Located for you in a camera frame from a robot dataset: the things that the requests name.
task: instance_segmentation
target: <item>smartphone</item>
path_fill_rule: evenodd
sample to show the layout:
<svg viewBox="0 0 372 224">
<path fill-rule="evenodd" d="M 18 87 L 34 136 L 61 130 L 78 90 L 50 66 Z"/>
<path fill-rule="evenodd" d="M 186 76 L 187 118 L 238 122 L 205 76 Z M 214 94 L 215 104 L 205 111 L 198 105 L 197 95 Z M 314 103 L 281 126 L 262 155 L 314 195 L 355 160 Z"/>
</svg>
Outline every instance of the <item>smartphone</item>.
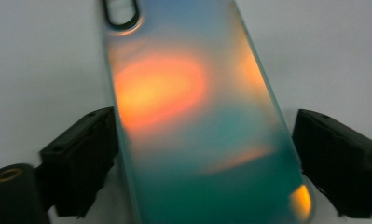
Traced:
<svg viewBox="0 0 372 224">
<path fill-rule="evenodd" d="M 298 158 L 236 4 L 105 1 L 135 223 L 299 223 Z"/>
</svg>

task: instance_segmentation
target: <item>gray surface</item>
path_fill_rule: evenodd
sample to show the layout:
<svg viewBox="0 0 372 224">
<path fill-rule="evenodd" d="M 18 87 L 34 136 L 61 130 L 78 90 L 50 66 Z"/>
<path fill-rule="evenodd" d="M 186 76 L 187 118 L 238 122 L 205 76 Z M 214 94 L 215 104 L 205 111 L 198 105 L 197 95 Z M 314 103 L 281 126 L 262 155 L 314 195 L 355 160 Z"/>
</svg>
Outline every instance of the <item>gray surface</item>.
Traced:
<svg viewBox="0 0 372 224">
<path fill-rule="evenodd" d="M 372 138 L 372 0 L 239 0 L 286 122 L 316 110 Z M 93 0 L 0 1 L 0 167 L 39 163 L 37 151 L 91 110 L 111 105 L 99 11 Z M 88 218 L 121 223 L 115 171 Z M 315 193 L 312 223 L 336 218 Z"/>
</svg>

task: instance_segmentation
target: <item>iridescent phone case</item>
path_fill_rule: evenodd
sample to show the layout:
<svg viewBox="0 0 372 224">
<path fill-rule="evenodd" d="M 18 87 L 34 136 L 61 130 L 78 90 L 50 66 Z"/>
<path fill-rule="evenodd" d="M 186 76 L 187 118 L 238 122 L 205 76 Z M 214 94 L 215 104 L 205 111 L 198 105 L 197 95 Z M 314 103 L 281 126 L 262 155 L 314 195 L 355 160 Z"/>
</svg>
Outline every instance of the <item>iridescent phone case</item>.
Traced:
<svg viewBox="0 0 372 224">
<path fill-rule="evenodd" d="M 130 23 L 107 24 L 135 222 L 304 220 L 310 196 L 236 4 L 135 6 Z"/>
</svg>

